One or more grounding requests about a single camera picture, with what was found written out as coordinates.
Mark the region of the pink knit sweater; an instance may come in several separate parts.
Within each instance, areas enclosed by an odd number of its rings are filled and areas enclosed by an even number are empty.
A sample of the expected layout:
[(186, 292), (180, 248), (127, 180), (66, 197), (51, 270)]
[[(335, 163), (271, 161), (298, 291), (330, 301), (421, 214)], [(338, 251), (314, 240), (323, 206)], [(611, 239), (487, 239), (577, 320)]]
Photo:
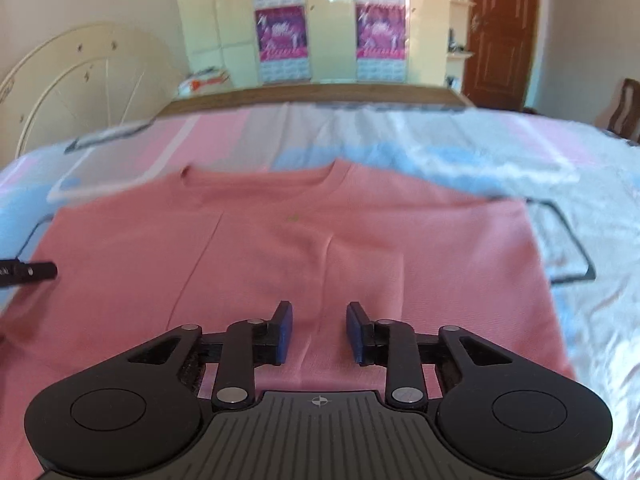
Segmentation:
[(62, 208), (36, 249), (54, 281), (20, 289), (1, 318), (1, 474), (40, 467), (30, 400), (58, 380), (182, 324), (208, 332), (293, 306), (291, 349), (268, 389), (373, 389), (352, 360), (345, 311), (420, 332), (459, 325), (572, 374), (528, 211), (338, 160), (313, 170), (186, 168)]

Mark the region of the cream round headboard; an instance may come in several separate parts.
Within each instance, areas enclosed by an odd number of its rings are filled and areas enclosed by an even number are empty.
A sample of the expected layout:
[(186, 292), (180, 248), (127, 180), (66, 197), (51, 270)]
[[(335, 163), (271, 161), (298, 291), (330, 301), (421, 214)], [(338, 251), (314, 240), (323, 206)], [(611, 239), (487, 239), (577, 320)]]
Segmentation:
[(154, 118), (186, 78), (166, 44), (115, 23), (35, 48), (1, 83), (1, 165), (88, 133)]

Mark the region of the patterned bed sheet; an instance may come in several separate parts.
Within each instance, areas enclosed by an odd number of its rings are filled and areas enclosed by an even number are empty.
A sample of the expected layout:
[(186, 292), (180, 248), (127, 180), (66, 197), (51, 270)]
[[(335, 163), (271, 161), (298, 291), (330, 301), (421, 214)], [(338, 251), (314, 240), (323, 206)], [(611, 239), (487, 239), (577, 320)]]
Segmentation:
[(74, 136), (1, 174), (1, 253), (28, 259), (54, 212), (186, 164), (294, 170), (342, 158), (485, 196), (530, 199), (570, 362), (614, 418), (599, 470), (639, 474), (639, 150), (597, 128), (439, 106), (282, 104)]

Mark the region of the stack of books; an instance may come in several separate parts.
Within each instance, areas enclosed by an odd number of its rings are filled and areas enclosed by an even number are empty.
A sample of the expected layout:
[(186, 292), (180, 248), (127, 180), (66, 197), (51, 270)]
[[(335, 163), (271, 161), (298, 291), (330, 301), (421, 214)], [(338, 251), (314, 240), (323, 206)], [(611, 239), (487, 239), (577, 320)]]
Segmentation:
[(233, 89), (229, 73), (224, 68), (211, 67), (191, 74), (184, 80), (177, 96), (180, 99), (192, 96), (208, 96), (209, 94), (226, 92)]

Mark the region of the cream wardrobe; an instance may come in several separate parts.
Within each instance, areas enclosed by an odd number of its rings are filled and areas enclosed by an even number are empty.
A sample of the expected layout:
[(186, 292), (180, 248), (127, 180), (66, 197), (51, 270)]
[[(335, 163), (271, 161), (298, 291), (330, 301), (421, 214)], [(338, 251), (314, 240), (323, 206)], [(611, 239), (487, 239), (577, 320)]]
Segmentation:
[[(262, 81), (252, 0), (177, 0), (190, 70), (228, 70), (238, 88)], [(357, 75), (354, 0), (306, 0), (311, 79), (353, 81)], [(445, 79), (449, 0), (408, 0), (409, 84)]]

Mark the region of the brown wooden chair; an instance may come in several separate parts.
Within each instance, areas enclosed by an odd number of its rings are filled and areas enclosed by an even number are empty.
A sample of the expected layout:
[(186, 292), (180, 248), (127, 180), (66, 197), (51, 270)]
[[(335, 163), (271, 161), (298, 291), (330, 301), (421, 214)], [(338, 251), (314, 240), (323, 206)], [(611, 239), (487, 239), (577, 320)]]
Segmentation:
[(625, 78), (620, 89), (620, 99), (608, 121), (608, 131), (622, 139), (634, 140), (640, 119), (640, 82)]

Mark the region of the right purple calendar poster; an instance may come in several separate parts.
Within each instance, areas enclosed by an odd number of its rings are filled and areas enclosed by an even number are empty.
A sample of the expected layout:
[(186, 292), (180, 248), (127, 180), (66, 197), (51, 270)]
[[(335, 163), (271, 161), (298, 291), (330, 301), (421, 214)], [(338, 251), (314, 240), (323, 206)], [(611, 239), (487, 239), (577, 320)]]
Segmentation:
[(357, 78), (404, 82), (407, 73), (407, 0), (355, 0)]

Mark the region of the purple calendar poster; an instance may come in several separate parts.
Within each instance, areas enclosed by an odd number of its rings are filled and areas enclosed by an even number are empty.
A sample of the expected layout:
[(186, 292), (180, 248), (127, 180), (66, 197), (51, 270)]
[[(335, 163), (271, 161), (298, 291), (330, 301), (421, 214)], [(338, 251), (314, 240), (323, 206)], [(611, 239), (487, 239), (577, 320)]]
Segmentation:
[(355, 0), (357, 78), (404, 82), (407, 73), (407, 0)]
[(265, 84), (310, 79), (305, 0), (253, 0)]

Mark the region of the left purple calendar poster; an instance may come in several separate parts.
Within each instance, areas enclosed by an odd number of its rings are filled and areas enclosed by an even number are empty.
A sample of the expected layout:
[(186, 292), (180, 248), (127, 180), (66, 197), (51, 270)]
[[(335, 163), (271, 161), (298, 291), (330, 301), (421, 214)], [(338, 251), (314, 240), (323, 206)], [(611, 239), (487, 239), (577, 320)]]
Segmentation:
[(310, 79), (305, 0), (253, 0), (265, 84)]

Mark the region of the brown wooden door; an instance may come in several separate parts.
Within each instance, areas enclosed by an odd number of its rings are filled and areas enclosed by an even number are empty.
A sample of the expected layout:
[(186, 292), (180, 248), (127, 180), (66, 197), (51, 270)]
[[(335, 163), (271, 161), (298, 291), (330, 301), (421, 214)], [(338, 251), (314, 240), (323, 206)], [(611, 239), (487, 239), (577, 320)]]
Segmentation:
[(463, 93), (478, 107), (521, 110), (532, 73), (539, 0), (472, 0)]

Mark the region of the wooden bed frame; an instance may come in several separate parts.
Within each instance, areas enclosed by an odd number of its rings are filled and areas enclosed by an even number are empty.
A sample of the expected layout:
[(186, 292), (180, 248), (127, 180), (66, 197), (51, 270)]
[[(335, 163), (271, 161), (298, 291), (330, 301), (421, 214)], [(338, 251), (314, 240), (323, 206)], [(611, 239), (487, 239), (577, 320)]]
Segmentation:
[(474, 107), (466, 96), (446, 87), (416, 84), (275, 84), (175, 99), (157, 117), (283, 103), (355, 103), (445, 108)]

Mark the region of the wall corner shelves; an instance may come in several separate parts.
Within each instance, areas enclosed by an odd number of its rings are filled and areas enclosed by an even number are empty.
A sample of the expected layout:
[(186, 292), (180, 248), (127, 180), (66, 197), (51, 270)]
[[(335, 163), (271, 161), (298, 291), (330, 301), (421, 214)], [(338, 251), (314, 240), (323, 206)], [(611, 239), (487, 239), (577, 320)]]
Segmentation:
[(469, 27), (474, 6), (473, 0), (449, 0), (445, 84), (458, 93), (463, 89), (466, 62), (474, 55), (469, 44)]

